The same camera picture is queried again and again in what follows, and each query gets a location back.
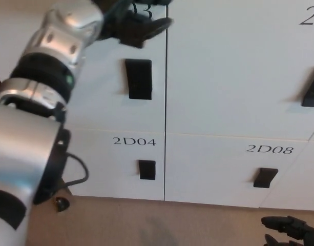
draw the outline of black locker handle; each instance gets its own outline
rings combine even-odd
[[[130,99],[152,100],[152,61],[125,60]]]
[[[259,174],[254,182],[254,187],[256,188],[269,188],[270,183],[275,178],[277,173],[279,172],[278,169],[273,168],[260,168]]]
[[[153,160],[139,160],[140,179],[156,180],[156,162]]]

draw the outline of black cable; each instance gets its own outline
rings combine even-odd
[[[65,188],[68,188],[69,186],[74,186],[74,185],[78,185],[80,183],[84,183],[90,177],[89,169],[88,169],[88,167],[86,166],[85,162],[82,159],[80,159],[78,156],[76,156],[74,154],[71,154],[71,153],[67,153],[67,156],[77,160],[79,162],[79,164],[81,164],[81,166],[83,167],[83,169],[85,171],[85,177],[82,178],[82,179],[78,179],[78,180],[75,180],[75,181],[70,181],[70,182],[64,183],[62,186],[58,187],[57,190],[65,189]]]

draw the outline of silver robot arm segment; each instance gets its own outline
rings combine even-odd
[[[70,132],[65,113],[103,14],[90,0],[56,4],[0,89],[0,246],[24,246],[32,204],[56,191]]]

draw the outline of locker number label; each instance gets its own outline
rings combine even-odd
[[[144,138],[131,138],[131,137],[114,137],[114,145],[156,145],[156,141],[154,139],[152,140],[146,140]]]
[[[249,145],[248,150],[246,152],[257,152],[257,153],[274,153],[274,154],[285,154],[289,155],[293,152],[294,148],[293,147],[282,147],[282,146],[277,146],[277,147],[271,147],[268,145]]]
[[[132,5],[133,5],[133,8],[134,8],[134,14],[137,14],[138,11],[137,11],[137,6],[134,2],[132,2]],[[152,16],[153,16],[153,13],[150,11],[151,9],[151,4],[147,4],[147,7],[146,9],[143,10],[143,12],[149,14],[149,19],[152,19]]]
[[[314,6],[309,7],[307,10],[310,10],[312,15],[307,20],[301,22],[300,25],[314,25],[314,22],[312,21],[312,18],[314,17]]]

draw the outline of black screw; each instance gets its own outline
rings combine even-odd
[[[58,212],[63,212],[70,207],[70,202],[64,197],[57,197],[55,199],[55,204]]]

